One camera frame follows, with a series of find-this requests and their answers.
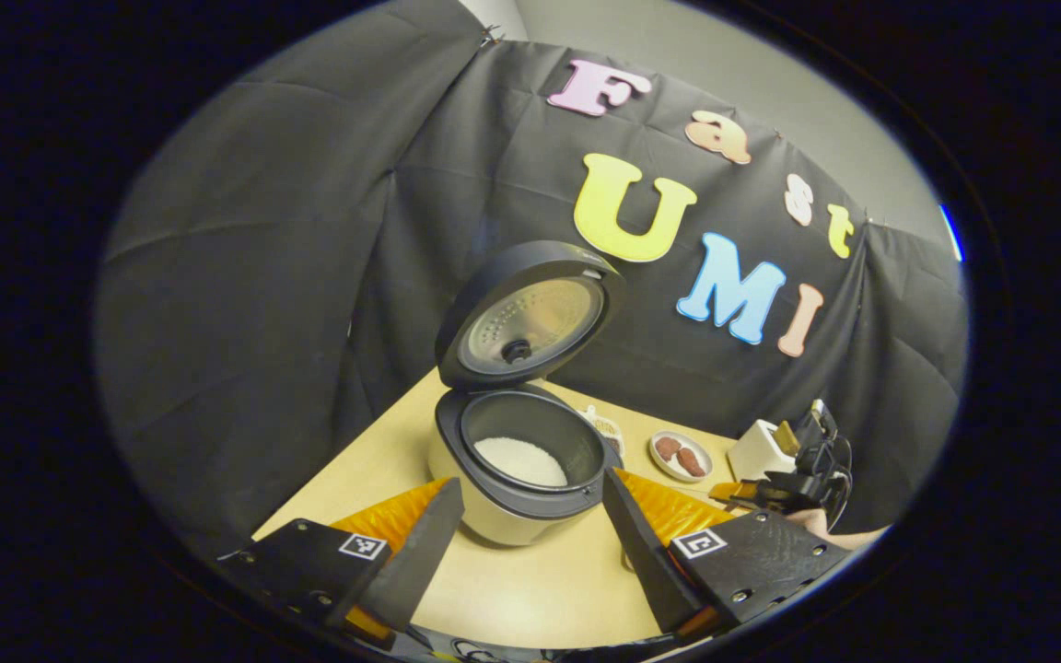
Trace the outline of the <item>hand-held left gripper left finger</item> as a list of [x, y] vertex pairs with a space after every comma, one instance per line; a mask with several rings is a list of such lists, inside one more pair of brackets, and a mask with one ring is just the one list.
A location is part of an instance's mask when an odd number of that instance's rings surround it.
[[387, 647], [408, 628], [463, 514], [460, 479], [434, 479], [332, 524], [286, 521], [219, 555], [218, 568], [286, 618]]

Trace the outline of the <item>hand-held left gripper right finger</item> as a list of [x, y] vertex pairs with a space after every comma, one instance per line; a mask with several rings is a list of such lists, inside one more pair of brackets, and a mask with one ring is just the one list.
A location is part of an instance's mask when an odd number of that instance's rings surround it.
[[769, 509], [733, 516], [623, 469], [603, 473], [602, 503], [654, 621], [686, 641], [775, 611], [851, 554]]

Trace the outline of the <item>grey rice cooker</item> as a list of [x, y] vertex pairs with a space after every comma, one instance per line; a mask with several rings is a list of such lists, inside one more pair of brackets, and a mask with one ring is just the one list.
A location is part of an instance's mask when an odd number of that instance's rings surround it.
[[[527, 546], [601, 504], [605, 471], [622, 465], [580, 412], [542, 385], [610, 322], [624, 279], [595, 252], [555, 240], [506, 248], [449, 306], [435, 341], [446, 387], [427, 448], [431, 477], [460, 479], [463, 523], [497, 545]], [[568, 485], [502, 474], [475, 442], [504, 436], [547, 450]]]

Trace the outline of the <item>white rice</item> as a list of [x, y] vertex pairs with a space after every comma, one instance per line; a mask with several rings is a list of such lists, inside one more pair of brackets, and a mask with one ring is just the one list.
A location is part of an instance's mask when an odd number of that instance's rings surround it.
[[512, 479], [551, 488], [568, 485], [564, 467], [539, 446], [495, 436], [475, 442], [474, 449], [481, 458]]

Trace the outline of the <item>white toaster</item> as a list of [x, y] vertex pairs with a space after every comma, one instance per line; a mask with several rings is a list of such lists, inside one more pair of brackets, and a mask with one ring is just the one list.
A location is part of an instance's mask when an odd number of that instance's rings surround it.
[[766, 471], [794, 471], [796, 458], [784, 456], [775, 444], [770, 421], [755, 420], [726, 453], [736, 479], [762, 479]]

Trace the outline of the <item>round white plate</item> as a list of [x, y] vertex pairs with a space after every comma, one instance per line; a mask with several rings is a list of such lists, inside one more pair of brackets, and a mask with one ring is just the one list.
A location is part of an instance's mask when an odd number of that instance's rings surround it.
[[[688, 474], [686, 471], [684, 471], [682, 469], [682, 467], [678, 465], [677, 461], [675, 461], [674, 457], [673, 457], [672, 460], [669, 460], [669, 463], [662, 463], [661, 458], [658, 457], [658, 454], [657, 454], [656, 450], [654, 449], [654, 440], [656, 440], [657, 437], [661, 437], [661, 436], [672, 436], [672, 437], [674, 437], [674, 439], [681, 440], [682, 444], [686, 446], [688, 448], [694, 449], [694, 452], [696, 454], [698, 454], [698, 456], [700, 457], [700, 461], [702, 461], [702, 465], [705, 466], [705, 470], [706, 470], [705, 477], [691, 477], [691, 475]], [[710, 475], [712, 474], [712, 471], [715, 468], [715, 466], [713, 466], [713, 459], [710, 456], [710, 453], [707, 452], [707, 450], [703, 448], [703, 446], [696, 444], [696, 442], [695, 442], [694, 439], [692, 439], [686, 434], [683, 434], [681, 432], [677, 432], [677, 431], [659, 431], [657, 433], [654, 433], [653, 436], [649, 438], [649, 441], [648, 441], [648, 444], [647, 444], [647, 450], [648, 450], [649, 457], [653, 458], [653, 461], [656, 463], [656, 465], [662, 471], [664, 471], [664, 473], [666, 473], [667, 475], [669, 475], [671, 478], [678, 479], [678, 482], [682, 482], [682, 483], [701, 483], [705, 479], [710, 478]]]

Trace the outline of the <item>white divided bean dish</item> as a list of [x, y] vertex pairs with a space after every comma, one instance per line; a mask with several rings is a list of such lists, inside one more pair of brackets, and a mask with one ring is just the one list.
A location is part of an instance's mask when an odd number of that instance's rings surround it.
[[601, 434], [602, 439], [606, 440], [608, 444], [615, 450], [618, 456], [624, 455], [624, 434], [622, 428], [620, 428], [612, 419], [606, 418], [606, 416], [603, 416], [595, 411], [594, 404], [590, 404], [589, 407], [580, 414], [582, 418], [595, 428], [595, 431]]

